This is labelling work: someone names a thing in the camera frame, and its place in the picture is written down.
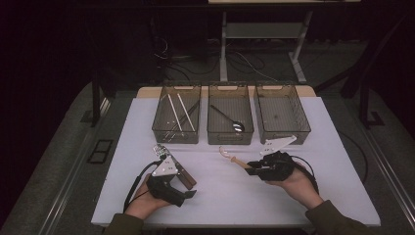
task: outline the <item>transparent plastic bin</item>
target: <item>transparent plastic bin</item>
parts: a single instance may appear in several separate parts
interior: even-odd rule
[[[164,83],[152,126],[158,143],[199,143],[201,90],[202,85],[199,81]],[[186,108],[187,115],[179,96]]]
[[[237,132],[232,120],[240,122],[245,130]],[[210,145],[250,145],[254,125],[250,95],[246,82],[211,82],[208,87],[207,140]]]
[[[304,143],[311,131],[296,87],[276,82],[257,82],[254,92],[260,142],[295,135],[294,145]]]

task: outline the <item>wrist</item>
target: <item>wrist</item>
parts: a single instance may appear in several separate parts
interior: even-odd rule
[[[324,200],[318,195],[314,195],[310,198],[307,198],[306,201],[304,201],[302,204],[308,209],[312,210],[316,207],[318,207],[320,204],[324,203]]]
[[[153,207],[146,201],[135,200],[131,202],[127,210],[125,210],[125,214],[132,215],[144,220],[148,216],[150,216],[156,209],[156,207]]]

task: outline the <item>black cable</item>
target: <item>black cable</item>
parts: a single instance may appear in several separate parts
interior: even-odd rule
[[[130,198],[132,197],[132,195],[135,192],[135,189],[137,188],[138,183],[141,180],[141,177],[143,176],[143,174],[147,171],[147,169],[149,169],[152,165],[159,165],[161,163],[161,161],[157,161],[157,162],[152,162],[150,164],[148,164],[146,167],[144,167],[143,171],[141,171],[141,173],[135,178],[134,183],[131,186],[130,191],[128,192],[127,198],[124,201],[124,212],[125,210],[127,210],[128,205],[130,204]]]
[[[326,49],[324,49],[324,51],[322,51],[320,54],[318,54],[316,57],[314,57],[314,59],[312,59],[311,62],[307,63],[304,67],[302,67],[301,70],[296,73],[296,75],[298,75],[300,72],[305,72],[305,70],[309,66],[311,66],[312,64],[314,64],[318,59],[320,59],[320,57],[322,57],[324,54],[326,54],[329,51],[329,49],[330,49],[331,46],[332,45],[329,44],[329,46]],[[285,69],[283,69],[283,70],[280,71],[280,74],[283,75],[283,76],[287,76],[287,77],[293,77],[293,76],[284,74],[284,71],[286,71],[287,68],[291,68],[292,66],[293,65],[287,66]]]
[[[169,69],[171,69],[171,70],[174,70],[174,71],[179,71],[180,73],[182,73],[185,77],[186,77],[186,79],[187,80],[189,80],[190,81],[190,77],[186,74],[186,72],[184,72],[184,71],[182,71],[182,70],[179,70],[179,69],[177,69],[177,68],[174,68],[174,67],[171,67],[171,66],[165,66],[166,68],[169,68]]]
[[[214,71],[214,69],[216,68],[216,66],[217,66],[217,64],[218,64],[218,63],[219,63],[219,59],[217,59],[217,60],[214,62],[214,65],[213,65],[213,67],[212,67],[210,70],[207,70],[207,71],[199,71],[199,72],[189,70],[189,69],[187,69],[187,68],[186,68],[186,67],[184,67],[184,66],[178,65],[178,64],[177,64],[177,62],[172,63],[172,64],[173,64],[173,65],[175,65],[175,66],[177,66],[177,67],[180,67],[181,69],[183,69],[183,70],[185,70],[185,71],[188,71],[188,72],[189,72],[189,73],[191,73],[191,74],[194,74],[194,75],[203,75],[203,74],[208,74],[208,73],[213,72],[213,71]]]
[[[310,168],[312,176],[314,176],[314,170],[312,169],[311,164],[309,164],[305,159],[297,157],[297,156],[291,156],[291,157],[305,162],[308,165],[308,167]]]
[[[213,56],[219,56],[219,52],[220,51],[218,51],[218,50],[209,51],[209,52],[207,52],[208,53],[207,58],[208,57],[213,57]],[[170,62],[171,63],[184,63],[184,62],[194,62],[194,61],[198,61],[200,59],[201,59],[200,57],[195,57],[195,56],[192,56],[192,55],[181,56],[181,57],[172,56],[172,57],[170,57]]]
[[[149,192],[149,190],[147,190],[146,192],[144,192],[144,193],[142,193],[142,194],[140,194],[140,195],[136,196],[135,198],[133,198],[133,199],[131,200],[131,202],[129,202],[129,204],[131,204],[132,202],[134,202],[134,200],[138,199],[139,197],[141,197],[141,196],[145,195],[145,194],[146,194],[146,193],[148,193],[148,192]]]
[[[235,71],[238,71],[238,72],[241,72],[241,73],[245,73],[245,74],[253,74],[253,73],[256,73],[254,70],[252,70],[252,68],[251,68],[251,70],[250,71],[244,71],[244,70],[240,70],[240,69],[238,69],[234,64],[233,64],[233,62],[236,62],[234,59],[232,59],[231,57],[227,57],[227,60],[226,60],[226,62],[229,64],[229,66],[231,66]]]
[[[167,80],[173,80],[171,77],[169,77],[167,74],[163,73],[163,76],[165,76],[165,78],[167,78]]]
[[[366,156],[366,154],[364,153],[364,151],[363,151],[363,149],[362,149],[362,147],[360,147],[360,145],[359,144],[357,144],[357,142],[356,141],[354,141],[351,137],[349,137],[348,135],[346,135],[346,134],[344,134],[343,132],[341,132],[341,131],[339,131],[338,129],[336,129],[340,134],[342,134],[342,136],[344,136],[345,138],[347,138],[349,141],[351,141],[351,143],[353,143],[359,150],[360,150],[360,152],[361,152],[361,154],[362,154],[362,156],[363,156],[363,161],[364,161],[364,164],[365,164],[365,167],[364,167],[364,174],[363,174],[363,178],[361,179],[361,181],[362,181],[362,183],[364,184],[365,182],[366,182],[366,179],[367,179],[367,175],[368,175],[368,172],[369,172],[369,163],[368,163],[368,161],[367,161],[367,156]]]
[[[301,171],[307,178],[308,178],[308,180],[310,181],[310,183],[312,184],[312,186],[313,186],[313,188],[314,188],[314,190],[315,190],[315,192],[317,193],[317,194],[320,194],[319,193],[319,190],[318,190],[318,185],[317,185],[317,180],[315,179],[315,177],[314,177],[314,173],[313,174],[311,174],[310,172],[308,172],[308,170],[304,167],[304,166],[302,166],[302,165],[300,165],[300,164],[298,164],[298,163],[296,163],[296,162],[286,162],[286,161],[281,161],[281,163],[282,164],[287,164],[287,165],[292,165],[293,167],[295,167],[296,169],[298,169],[299,171]]]
[[[243,56],[241,52],[231,51],[231,50],[229,50],[228,52],[230,52],[230,53],[227,54],[226,58],[227,59],[230,59],[230,60],[233,60],[235,63],[237,63],[237,64],[239,64],[241,66],[244,66],[244,67],[247,67],[247,68],[250,68],[250,69],[255,69],[255,70],[262,70],[262,69],[265,68],[265,62],[259,56],[257,56],[257,55],[251,54],[252,56],[256,57],[257,60],[260,61],[260,63],[261,63],[261,66],[260,67],[257,67],[255,65],[253,65],[252,62],[251,62],[251,64],[248,64],[247,61],[242,60],[242,59],[244,59],[243,57],[245,57],[245,56]],[[242,62],[238,62],[238,61],[232,59],[231,57],[229,57],[229,56],[231,56],[233,54],[236,54],[238,56],[238,58],[241,59]]]
[[[269,76],[269,75],[266,75],[266,74],[264,74],[264,73],[262,73],[262,72],[260,72],[260,71],[258,71],[252,64],[251,64],[251,62],[250,61],[248,61],[248,59],[244,56],[244,55],[242,55],[241,53],[239,53],[239,52],[234,52],[234,53],[236,53],[236,54],[238,54],[238,56],[240,56],[242,59],[244,59],[246,62],[247,62],[247,64],[253,69],[253,71],[255,71],[256,73],[258,73],[259,75],[261,75],[261,76],[264,76],[264,77],[266,77],[266,78],[269,78],[269,79],[272,79],[272,80],[275,80],[275,81],[278,81],[276,78],[274,78],[274,77],[271,77],[271,76]]]

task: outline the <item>person's left hand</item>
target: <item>person's left hand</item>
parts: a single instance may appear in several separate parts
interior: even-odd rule
[[[143,183],[135,192],[134,198],[137,196],[139,197],[130,203],[127,210],[125,211],[126,214],[141,219],[146,219],[157,209],[171,205],[165,200],[154,198],[153,195],[149,192],[149,188],[147,187],[147,180],[149,177],[150,174],[147,174]]]

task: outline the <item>person's right hand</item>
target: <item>person's right hand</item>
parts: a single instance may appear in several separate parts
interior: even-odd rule
[[[317,194],[310,180],[304,173],[298,169],[294,169],[284,181],[265,181],[267,184],[280,186],[290,197],[303,204],[309,210],[322,204],[324,200]]]

